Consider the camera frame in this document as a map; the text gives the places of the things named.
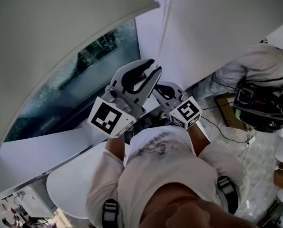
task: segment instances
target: black wire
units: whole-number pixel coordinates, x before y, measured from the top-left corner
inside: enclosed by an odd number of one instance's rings
[[[236,142],[236,143],[248,143],[249,140],[251,139],[250,135],[247,135],[247,140],[246,140],[245,142],[239,142],[239,141],[236,141],[236,140],[233,140],[233,139],[229,139],[229,138],[227,138],[227,137],[225,137],[225,136],[223,135],[222,131],[219,129],[219,127],[218,127],[216,124],[214,124],[213,122],[209,121],[207,118],[205,118],[205,117],[203,117],[203,116],[202,116],[202,118],[204,118],[204,119],[207,120],[209,123],[211,123],[211,124],[213,124],[215,127],[217,127],[217,129],[219,130],[219,132],[221,133],[221,135],[222,135],[225,139],[227,139],[227,140],[230,140],[230,141],[233,141],[233,142]]]
[[[233,103],[233,102],[234,102],[234,101],[228,102],[227,104],[222,104],[222,105],[220,105],[220,106],[229,105],[229,104],[231,104],[231,103]],[[202,111],[207,110],[207,109],[216,108],[216,107],[218,107],[218,106],[216,105],[216,106],[208,107],[208,108],[202,109]]]
[[[283,77],[275,78],[275,79],[260,80],[260,81],[252,81],[252,82],[248,82],[248,83],[264,83],[264,82],[278,81],[278,80],[282,80],[282,79],[283,79]]]
[[[223,84],[220,84],[220,83],[216,82],[216,81],[213,79],[213,74],[214,74],[214,73],[212,73],[212,76],[211,76],[211,79],[212,79],[213,82],[217,83],[217,84],[220,85],[220,86],[225,86],[225,87],[229,87],[229,88],[232,88],[232,89],[234,89],[234,90],[237,90],[237,88],[233,88],[233,87],[231,87],[231,86],[223,85]]]

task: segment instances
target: white sink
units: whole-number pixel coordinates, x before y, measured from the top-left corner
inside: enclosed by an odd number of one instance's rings
[[[60,168],[47,178],[47,191],[55,205],[66,214],[79,219],[87,219],[85,211],[86,195],[93,171],[105,149],[102,142]],[[126,144],[127,162],[129,145]]]

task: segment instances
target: person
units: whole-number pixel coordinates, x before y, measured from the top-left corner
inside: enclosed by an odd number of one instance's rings
[[[242,79],[246,82],[277,79],[283,76],[283,51],[272,45],[259,43],[247,49],[243,55],[227,63],[212,75],[198,82],[192,95],[199,101],[209,96],[236,93]],[[257,86],[283,89],[283,79],[254,83]]]
[[[230,150],[210,143],[197,124],[142,130],[130,141],[108,139],[86,198],[88,219],[102,227],[106,200],[118,202],[119,228],[254,228],[228,213],[219,177],[235,184],[238,204],[249,188],[246,169]]]
[[[3,222],[3,224],[4,224],[5,226],[7,226],[7,227],[9,227],[9,228],[20,227],[20,219],[19,219],[19,217],[16,216],[16,215],[14,215],[13,218],[14,218],[14,224],[13,224],[13,225],[11,225],[11,224],[6,220],[6,218],[3,218],[3,219],[2,219],[2,222]]]

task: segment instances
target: floor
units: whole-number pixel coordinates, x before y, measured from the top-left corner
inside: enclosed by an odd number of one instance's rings
[[[202,109],[215,106],[213,98],[207,98],[199,102]],[[217,141],[226,145],[244,164],[250,177],[250,190],[247,199],[236,212],[237,216],[250,220],[259,221],[266,213],[268,207],[276,198],[278,188],[273,184],[273,172],[276,165],[274,152],[281,140],[277,133],[261,133],[257,131],[245,132],[242,130],[226,127],[218,108],[203,111],[202,116],[218,125],[222,133],[231,139],[244,142],[248,135],[255,136],[255,141],[248,148],[244,143],[236,143],[225,139],[218,129],[201,118],[206,134],[210,141]],[[143,121],[141,126],[135,126],[138,131],[146,127],[148,120]],[[65,215],[74,228],[88,228],[89,221]]]

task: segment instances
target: white curtain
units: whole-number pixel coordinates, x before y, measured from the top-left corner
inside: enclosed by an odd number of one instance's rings
[[[59,66],[154,0],[0,0],[0,145]]]

